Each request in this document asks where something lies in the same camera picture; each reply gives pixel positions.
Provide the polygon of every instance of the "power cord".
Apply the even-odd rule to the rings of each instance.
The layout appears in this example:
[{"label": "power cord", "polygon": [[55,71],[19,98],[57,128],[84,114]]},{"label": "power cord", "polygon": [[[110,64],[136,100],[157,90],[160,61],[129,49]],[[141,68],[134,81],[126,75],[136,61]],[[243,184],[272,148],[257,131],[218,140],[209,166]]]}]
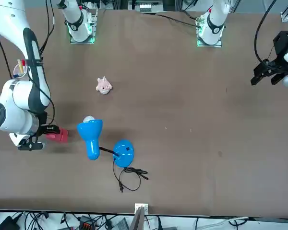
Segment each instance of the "power cord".
[{"label": "power cord", "polygon": [[[128,189],[129,191],[136,191],[136,190],[138,190],[138,189],[140,188],[140,186],[141,186],[141,177],[144,178],[145,180],[149,180],[148,177],[144,176],[144,174],[148,174],[147,171],[144,171],[144,170],[142,170],[142,169],[135,169],[135,168],[133,168],[133,167],[125,167],[125,168],[123,168],[122,171],[120,172],[119,177],[117,177],[116,174],[115,174],[115,171],[114,171],[114,162],[115,162],[115,159],[114,159],[114,161],[113,161],[113,174],[114,174],[116,180],[119,182],[120,191],[121,191],[122,193],[123,193],[123,191],[124,191],[124,188]],[[124,173],[124,172],[125,172],[125,173],[135,173],[135,174],[138,175],[138,177],[139,177],[139,186],[138,186],[136,189],[128,188],[127,186],[125,186],[125,185],[121,182],[120,177],[121,177],[122,173]]]},{"label": "power cord", "polygon": [[12,78],[12,74],[11,74],[11,70],[10,70],[10,66],[9,66],[8,60],[7,60],[7,58],[6,58],[6,55],[5,55],[3,46],[2,46],[2,44],[1,44],[1,41],[0,41],[0,47],[1,47],[1,50],[2,50],[2,53],[3,53],[3,56],[4,56],[5,64],[6,64],[7,68],[8,68],[8,72],[9,72],[9,75],[10,75],[10,79],[13,79],[13,78]]},{"label": "power cord", "polygon": [[186,10],[180,10],[181,12],[185,13],[189,18],[196,20],[197,17],[192,17]]},{"label": "power cord", "polygon": [[153,14],[153,13],[151,13],[150,15],[155,15],[155,16],[159,16],[159,17],[164,17],[164,18],[167,18],[167,19],[170,19],[170,20],[176,21],[176,22],[178,22],[178,23],[182,23],[182,24],[185,24],[185,25],[189,25],[189,26],[193,26],[193,27],[200,28],[199,25],[194,25],[194,24],[191,24],[191,23],[186,23],[186,22],[180,21],[180,20],[178,20],[178,19],[168,17],[168,16],[166,16],[166,15],[162,15],[162,14]]},{"label": "power cord", "polygon": [[271,3],[271,5],[268,7],[268,9],[266,10],[266,12],[264,13],[263,15],[263,18],[261,19],[258,27],[257,27],[257,30],[256,30],[256,33],[255,33],[255,39],[254,39],[254,51],[255,51],[255,55],[257,57],[257,59],[260,61],[261,64],[263,64],[266,68],[270,69],[270,70],[273,70],[275,73],[282,73],[282,70],[279,69],[279,68],[274,68],[274,67],[271,67],[269,66],[267,63],[265,63],[264,61],[261,60],[261,58],[259,57],[258,55],[258,51],[257,51],[257,37],[258,37],[258,32],[260,30],[260,27],[262,26],[266,16],[268,15],[268,13],[270,12],[271,8],[274,6],[275,2],[277,0],[273,0],[273,2]]}]

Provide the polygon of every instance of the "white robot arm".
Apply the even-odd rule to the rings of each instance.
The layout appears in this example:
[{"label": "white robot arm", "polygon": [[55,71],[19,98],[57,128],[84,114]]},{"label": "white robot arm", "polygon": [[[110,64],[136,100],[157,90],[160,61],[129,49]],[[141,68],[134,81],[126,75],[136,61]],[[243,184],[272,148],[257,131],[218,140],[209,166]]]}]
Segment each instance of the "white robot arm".
[{"label": "white robot arm", "polygon": [[[39,129],[38,115],[50,100],[37,39],[27,22],[22,0],[0,0],[0,35],[21,50],[30,77],[30,81],[8,80],[0,95],[0,130],[9,132],[20,147]],[[42,144],[37,143],[35,148],[41,149]]]},{"label": "white robot arm", "polygon": [[80,10],[77,0],[60,0],[57,6],[62,11],[69,33],[76,42],[83,42],[92,35],[93,31],[87,26],[91,23],[89,19],[92,15],[84,9]]},{"label": "white robot arm", "polygon": [[214,45],[219,41],[229,12],[228,0],[214,0],[213,6],[204,14],[204,25],[198,34],[205,44]]}]

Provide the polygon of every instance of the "electronic device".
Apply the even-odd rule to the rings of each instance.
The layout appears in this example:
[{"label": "electronic device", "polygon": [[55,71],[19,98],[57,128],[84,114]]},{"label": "electronic device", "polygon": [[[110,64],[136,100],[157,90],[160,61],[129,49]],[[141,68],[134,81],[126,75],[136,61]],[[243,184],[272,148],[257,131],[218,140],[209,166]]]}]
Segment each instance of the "electronic device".
[{"label": "electronic device", "polygon": [[85,141],[87,156],[90,160],[96,160],[100,150],[113,154],[115,163],[122,168],[128,167],[134,158],[134,148],[130,141],[120,140],[114,146],[113,151],[100,147],[98,138],[102,130],[102,120],[87,116],[83,122],[77,125],[80,137]]}]

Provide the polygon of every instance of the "brown table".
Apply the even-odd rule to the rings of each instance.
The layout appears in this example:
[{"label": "brown table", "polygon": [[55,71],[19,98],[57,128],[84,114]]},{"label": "brown table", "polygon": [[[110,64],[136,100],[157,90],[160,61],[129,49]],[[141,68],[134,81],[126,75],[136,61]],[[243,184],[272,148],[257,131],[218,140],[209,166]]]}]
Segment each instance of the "brown table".
[{"label": "brown table", "polygon": [[[96,44],[70,45],[55,14],[44,67],[70,142],[18,151],[0,132],[0,208],[132,213],[134,203],[148,203],[155,214],[288,217],[288,88],[268,78],[250,85],[262,14],[230,15],[222,48],[197,48],[194,28],[133,11],[100,12]],[[27,11],[40,44],[45,15]],[[279,15],[269,15],[262,58],[281,29]],[[2,43],[13,68],[21,53]],[[114,87],[108,95],[95,90],[104,75]],[[0,92],[7,79],[0,51]],[[87,115],[103,119],[101,146],[133,142],[132,165],[150,178],[138,191],[120,192],[110,154],[87,158],[75,130]],[[123,182],[138,179],[125,174]]]}]

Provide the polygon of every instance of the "wire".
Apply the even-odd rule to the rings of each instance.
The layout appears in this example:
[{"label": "wire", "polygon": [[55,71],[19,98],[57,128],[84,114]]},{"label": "wire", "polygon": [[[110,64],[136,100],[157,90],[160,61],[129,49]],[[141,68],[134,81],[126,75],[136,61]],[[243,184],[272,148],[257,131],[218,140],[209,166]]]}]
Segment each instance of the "wire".
[{"label": "wire", "polygon": [[274,45],[272,46],[272,48],[271,48],[271,50],[270,50],[270,53],[269,53],[269,56],[267,57],[267,59],[269,59],[269,57],[270,57],[270,55],[271,55],[271,53],[272,53],[273,48],[274,48]]},{"label": "wire", "polygon": [[45,92],[35,83],[35,81],[33,81],[33,79],[30,77],[30,74],[29,74],[29,73],[28,73],[28,77],[29,77],[30,81],[35,85],[35,87],[37,87],[38,90],[41,91],[41,92],[44,94],[44,96],[47,97],[48,100],[50,101],[50,103],[52,104],[53,114],[52,114],[52,119],[51,119],[51,121],[47,124],[47,125],[49,126],[49,125],[51,125],[51,124],[53,123],[53,121],[54,121],[54,116],[55,116],[55,106],[54,106],[54,103],[53,103],[52,99],[51,99],[47,94],[45,94]]},{"label": "wire", "polygon": [[266,10],[266,12],[264,13],[263,15],[263,18],[261,19],[258,27],[257,27],[257,30],[256,30],[256,33],[255,33],[255,39],[254,39],[254,51],[255,51],[255,55],[257,57],[257,59],[260,61],[261,64],[263,64],[266,68],[268,69],[271,69],[273,71],[275,71],[276,73],[281,73],[281,69],[278,69],[278,68],[274,68],[274,67],[271,67],[269,66],[268,64],[266,64],[264,61],[262,61],[258,55],[258,52],[257,52],[257,37],[258,37],[258,32],[260,30],[260,27],[262,26],[267,14],[270,12],[271,8],[273,7],[273,5],[275,4],[277,0],[273,0],[273,2],[271,3],[271,5],[268,7],[268,9]]},{"label": "wire", "polygon": [[180,10],[181,12],[185,13],[189,18],[196,20],[197,17],[192,17],[188,12],[186,12],[186,10]]},{"label": "wire", "polygon": [[[213,7],[213,5],[212,5],[211,7]],[[209,10],[211,7],[209,7],[209,8],[206,10],[206,12],[208,12],[208,10]]]},{"label": "wire", "polygon": [[145,216],[145,218],[146,218],[146,221],[147,221],[148,228],[149,228],[149,230],[151,230],[150,224],[149,224],[149,219],[147,218],[147,216]]},{"label": "wire", "polygon": [[193,6],[195,6],[197,2],[198,2],[198,0],[193,0],[193,1],[187,6],[187,8],[184,9],[184,10],[186,11],[192,4],[194,4]]},{"label": "wire", "polygon": [[183,22],[183,21],[177,20],[177,19],[175,19],[175,18],[171,18],[171,17],[165,16],[165,15],[161,15],[161,14],[154,14],[154,15],[160,16],[160,17],[164,17],[164,18],[167,18],[167,19],[171,19],[171,20],[173,20],[173,21],[176,21],[176,22],[179,22],[179,23],[182,23],[182,24],[185,24],[185,25],[190,25],[190,26],[194,26],[194,27],[200,28],[199,25],[194,25],[194,24],[191,24],[191,23],[186,23],[186,22]]},{"label": "wire", "polygon": [[55,24],[55,19],[54,19],[54,11],[53,11],[53,7],[52,7],[52,1],[50,1],[50,5],[51,5],[51,11],[52,11],[52,29],[51,31],[50,30],[50,22],[49,22],[49,12],[48,12],[48,4],[47,4],[47,0],[45,0],[46,2],[46,11],[47,11],[47,20],[48,20],[48,29],[47,29],[47,37],[43,43],[43,45],[41,46],[41,48],[39,49],[39,52],[40,52],[40,55],[43,54],[45,48],[46,48],[46,45],[47,45],[47,42],[48,42],[48,39],[50,37],[50,35],[52,34],[53,30],[54,30],[54,24]]},{"label": "wire", "polygon": [[12,78],[12,74],[11,74],[11,70],[10,70],[10,66],[9,66],[8,60],[7,60],[7,58],[6,58],[6,55],[5,55],[3,46],[2,46],[2,44],[1,44],[1,41],[0,41],[0,47],[1,47],[1,50],[2,50],[2,53],[3,53],[3,56],[4,56],[5,64],[6,64],[7,68],[8,68],[8,72],[9,72],[9,75],[10,75],[10,79],[13,79],[13,78]]},{"label": "wire", "polygon": [[241,222],[241,223],[237,223],[237,221],[236,220],[234,220],[235,221],[235,224],[232,224],[230,221],[229,221],[229,224],[231,225],[231,226],[234,226],[234,227],[237,227],[237,226],[241,226],[241,225],[243,225],[243,224],[245,224],[248,220],[246,219],[246,220],[244,220],[243,222]]},{"label": "wire", "polygon": [[249,219],[249,218],[248,217],[238,217],[238,218],[232,218],[232,219],[225,219],[225,220],[222,220],[222,221],[220,221],[218,223],[215,223],[215,224],[208,224],[208,225],[200,226],[197,230],[203,230],[203,229],[207,229],[207,228],[214,228],[214,227],[222,226],[226,222],[235,221],[235,220],[246,220],[246,219]]},{"label": "wire", "polygon": [[195,227],[194,227],[194,223],[193,223],[193,229],[194,229],[194,230],[197,230],[198,219],[199,219],[199,218],[196,218],[196,221],[194,222],[194,223],[195,223]]},{"label": "wire", "polygon": [[[111,217],[111,218],[109,218],[108,219],[108,221],[110,221],[110,220],[112,220],[113,218],[115,218],[115,217],[117,217],[118,215],[115,215],[115,216],[113,216],[113,217]],[[102,226],[104,226],[105,225],[105,223],[106,223],[106,221],[102,224],[102,225],[100,225],[100,227],[98,228],[98,229],[96,229],[96,230],[99,230],[99,229],[101,229],[102,228]]]},{"label": "wire", "polygon": [[[135,168],[133,168],[133,167],[125,167],[125,168],[123,168],[123,170],[120,172],[119,177],[117,177],[116,174],[115,174],[115,171],[114,171],[114,162],[115,162],[115,158],[114,158],[114,161],[113,161],[113,174],[114,174],[116,180],[119,182],[119,186],[120,186],[120,191],[121,191],[121,192],[124,191],[124,188],[128,189],[129,191],[136,191],[136,190],[138,190],[138,189],[140,188],[140,186],[141,186],[141,177],[144,178],[144,179],[146,179],[146,180],[149,180],[148,177],[146,177],[146,176],[143,175],[143,174],[148,174],[147,171],[144,171],[144,170],[142,170],[142,169],[135,169]],[[125,186],[125,185],[121,182],[120,176],[121,176],[122,173],[124,173],[124,172],[125,172],[125,173],[133,173],[133,172],[134,172],[134,173],[136,173],[136,174],[138,175],[140,182],[139,182],[139,186],[138,186],[136,189],[128,188],[127,186]]]},{"label": "wire", "polygon": [[106,149],[106,148],[101,147],[101,146],[99,147],[99,149],[102,150],[102,151],[104,151],[104,152],[110,152],[110,153],[112,153],[113,155],[119,157],[119,154],[117,154],[115,151],[112,151],[112,150]]}]

